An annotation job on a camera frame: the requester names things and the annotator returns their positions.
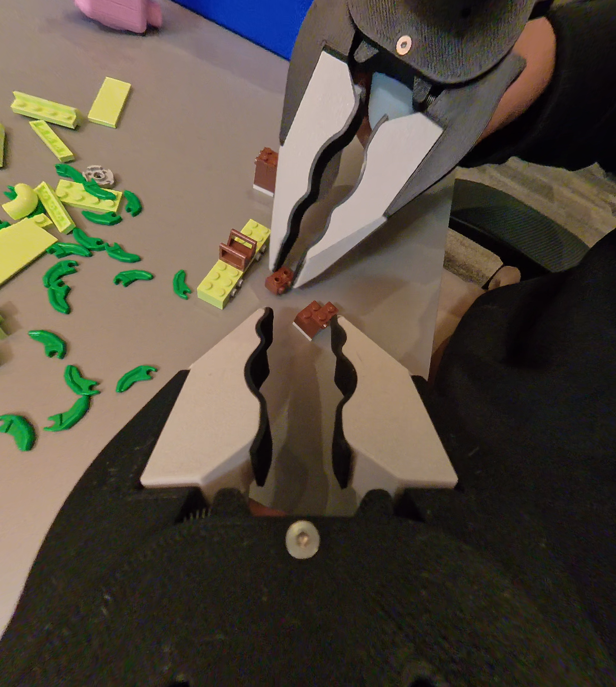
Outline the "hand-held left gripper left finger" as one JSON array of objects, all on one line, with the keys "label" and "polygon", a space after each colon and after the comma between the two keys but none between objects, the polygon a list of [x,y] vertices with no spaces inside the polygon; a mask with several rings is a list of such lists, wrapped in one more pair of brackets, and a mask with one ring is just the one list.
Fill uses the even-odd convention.
[{"label": "hand-held left gripper left finger", "polygon": [[272,339],[273,311],[261,308],[190,366],[142,486],[198,486],[212,500],[221,488],[265,484],[272,441],[261,386]]}]

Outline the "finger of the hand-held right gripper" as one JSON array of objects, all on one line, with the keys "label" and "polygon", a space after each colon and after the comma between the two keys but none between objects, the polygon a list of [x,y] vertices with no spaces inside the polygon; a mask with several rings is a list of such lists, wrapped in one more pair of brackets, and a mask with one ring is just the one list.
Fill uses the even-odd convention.
[{"label": "finger of the hand-held right gripper", "polygon": [[358,182],[332,210],[323,236],[305,254],[296,288],[317,278],[384,224],[389,206],[442,132],[423,114],[381,120],[365,149]]},{"label": "finger of the hand-held right gripper", "polygon": [[[306,208],[315,201],[322,176],[320,162],[328,147],[335,144],[343,149],[349,126],[357,128],[361,98],[347,62],[323,51],[278,154],[269,243],[272,272],[284,264]],[[359,180],[351,196],[334,209],[324,235],[305,253],[296,274],[323,273],[368,235],[368,202],[362,209],[355,205],[363,199],[363,184],[364,179]]]}]

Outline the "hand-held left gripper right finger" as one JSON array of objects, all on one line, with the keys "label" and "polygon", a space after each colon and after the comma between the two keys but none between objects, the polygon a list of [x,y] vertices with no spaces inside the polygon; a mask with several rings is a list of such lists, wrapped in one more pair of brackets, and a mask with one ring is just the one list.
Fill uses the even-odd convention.
[{"label": "hand-held left gripper right finger", "polygon": [[335,384],[332,464],[341,488],[397,497],[454,488],[458,477],[408,370],[341,315],[330,322]]}]

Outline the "yellow and brown lego assembly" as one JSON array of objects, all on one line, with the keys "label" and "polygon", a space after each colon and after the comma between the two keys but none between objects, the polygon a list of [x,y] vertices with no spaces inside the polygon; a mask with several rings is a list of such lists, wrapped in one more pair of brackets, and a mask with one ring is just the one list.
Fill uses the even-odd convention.
[{"label": "yellow and brown lego assembly", "polygon": [[222,310],[241,288],[245,273],[254,262],[259,261],[267,250],[270,229],[260,223],[249,220],[240,231],[252,236],[258,242],[258,251],[245,272],[218,260],[197,287],[197,297],[204,302]]}]

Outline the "person's right forearm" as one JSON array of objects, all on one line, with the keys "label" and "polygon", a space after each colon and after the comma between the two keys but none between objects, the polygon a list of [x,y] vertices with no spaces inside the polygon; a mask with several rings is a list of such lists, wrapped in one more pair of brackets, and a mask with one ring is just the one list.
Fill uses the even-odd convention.
[{"label": "person's right forearm", "polygon": [[511,157],[578,170],[599,164],[616,176],[616,1],[570,1],[547,14],[555,68],[525,114],[479,143],[460,165]]}]

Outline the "person's right hand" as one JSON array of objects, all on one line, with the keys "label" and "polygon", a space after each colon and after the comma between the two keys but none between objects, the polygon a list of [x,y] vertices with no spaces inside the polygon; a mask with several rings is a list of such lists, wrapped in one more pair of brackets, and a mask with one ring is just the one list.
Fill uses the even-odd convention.
[{"label": "person's right hand", "polygon": [[513,52],[525,60],[525,67],[502,96],[480,141],[523,115],[549,85],[555,68],[556,36],[548,19],[527,22]]}]

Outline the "blue labelled plastic bin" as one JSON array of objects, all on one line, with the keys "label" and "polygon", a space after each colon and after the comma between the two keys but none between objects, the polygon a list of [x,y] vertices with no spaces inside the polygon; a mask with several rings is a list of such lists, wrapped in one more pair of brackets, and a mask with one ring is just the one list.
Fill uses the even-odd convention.
[{"label": "blue labelled plastic bin", "polygon": [[177,1],[287,60],[312,1]]}]

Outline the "black office chair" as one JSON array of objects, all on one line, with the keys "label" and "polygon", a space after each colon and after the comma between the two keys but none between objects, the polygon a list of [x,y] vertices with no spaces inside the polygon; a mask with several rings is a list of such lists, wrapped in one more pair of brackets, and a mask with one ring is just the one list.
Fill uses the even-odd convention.
[{"label": "black office chair", "polygon": [[580,238],[513,196],[464,179],[454,184],[450,229],[517,267],[526,279],[573,268],[589,250]]}]

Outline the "person's black clothing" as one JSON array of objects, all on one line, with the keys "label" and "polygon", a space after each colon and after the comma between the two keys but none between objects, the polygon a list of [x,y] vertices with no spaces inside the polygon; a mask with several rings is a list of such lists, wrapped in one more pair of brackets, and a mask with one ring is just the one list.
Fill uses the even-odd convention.
[{"label": "person's black clothing", "polygon": [[616,664],[616,229],[575,267],[480,296],[435,391],[574,583]]}]

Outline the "pink toy planter figure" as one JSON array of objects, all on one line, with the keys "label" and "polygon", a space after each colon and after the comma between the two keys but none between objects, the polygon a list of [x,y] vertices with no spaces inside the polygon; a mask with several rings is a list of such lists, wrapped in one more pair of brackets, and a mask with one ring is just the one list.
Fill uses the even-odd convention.
[{"label": "pink toy planter figure", "polygon": [[74,1],[89,19],[115,30],[143,34],[148,28],[160,28],[163,16],[156,1]]}]

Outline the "pile of toy bricks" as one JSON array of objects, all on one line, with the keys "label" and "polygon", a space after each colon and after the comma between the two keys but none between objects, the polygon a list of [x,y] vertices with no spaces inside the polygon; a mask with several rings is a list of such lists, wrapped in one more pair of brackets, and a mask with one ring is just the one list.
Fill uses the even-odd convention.
[{"label": "pile of toy bricks", "polygon": [[[116,128],[130,92],[129,83],[106,77],[91,105],[88,121]],[[55,263],[43,274],[43,288],[55,312],[67,315],[72,312],[68,300],[72,287],[65,279],[77,271],[79,262],[75,257],[90,258],[94,253],[104,252],[123,264],[142,260],[119,243],[88,235],[76,225],[67,208],[81,210],[90,223],[115,226],[123,219],[122,201],[123,210],[131,217],[141,213],[142,203],[130,190],[115,191],[106,186],[97,173],[104,179],[109,176],[107,170],[91,167],[82,173],[70,164],[75,156],[51,125],[75,129],[81,120],[76,108],[15,91],[11,109],[29,117],[31,129],[59,160],[55,171],[60,180],[56,188],[45,181],[36,187],[24,183],[8,186],[8,202],[1,209],[15,221],[0,218],[0,287],[43,255],[53,255]],[[4,166],[4,156],[5,129],[0,123],[0,168]],[[0,314],[0,339],[7,336],[3,322]],[[92,397],[100,393],[97,382],[85,378],[75,365],[67,366],[64,380],[76,401],[70,410],[50,416],[51,424],[43,427],[45,431],[63,432],[74,427],[90,409]],[[10,436],[19,451],[31,451],[37,441],[33,423],[19,414],[0,415],[0,433]]]}]

